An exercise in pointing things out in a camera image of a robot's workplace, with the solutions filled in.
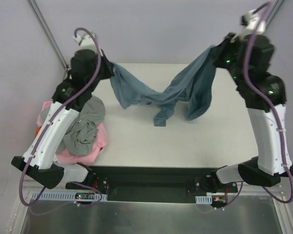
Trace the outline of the blue-grey t shirt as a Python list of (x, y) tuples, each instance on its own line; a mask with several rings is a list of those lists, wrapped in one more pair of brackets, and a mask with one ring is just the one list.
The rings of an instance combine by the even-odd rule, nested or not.
[(114, 76), (110, 78), (114, 95), (123, 109), (137, 104), (158, 106), (160, 112), (153, 118), (156, 127), (166, 126), (179, 101), (188, 103), (185, 119), (194, 120), (202, 116), (211, 105), (216, 73), (212, 64), (212, 51), (213, 46), (210, 46), (180, 71), (162, 92), (153, 90), (127, 69), (114, 63)]

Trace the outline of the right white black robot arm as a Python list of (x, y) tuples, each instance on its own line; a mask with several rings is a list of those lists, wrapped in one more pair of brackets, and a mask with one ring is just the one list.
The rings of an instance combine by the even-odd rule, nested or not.
[(244, 58), (250, 38), (247, 35), (239, 39), (236, 34), (228, 33), (211, 52), (213, 64), (228, 70), (237, 92), (245, 101), (258, 148), (258, 156), (211, 173), (209, 185), (217, 193), (226, 189), (231, 182), (244, 181), (249, 185), (272, 187), (282, 177), (293, 176), (287, 144), (280, 142), (280, 134), (285, 127), (285, 84), (280, 77), (267, 71), (274, 46), (266, 36), (256, 36), (248, 65), (251, 83), (271, 101), (269, 105), (244, 79)]

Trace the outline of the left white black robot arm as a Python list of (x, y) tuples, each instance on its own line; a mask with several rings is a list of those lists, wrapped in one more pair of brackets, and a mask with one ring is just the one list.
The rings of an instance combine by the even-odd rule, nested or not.
[(61, 182), (76, 181), (84, 190), (93, 186), (94, 178), (84, 166), (56, 164), (54, 156), (66, 131), (81, 113), (100, 80), (111, 78), (113, 64), (103, 50), (75, 52), (67, 77), (57, 86), (49, 112), (29, 149), (14, 156), (11, 164), (42, 186), (53, 189)]

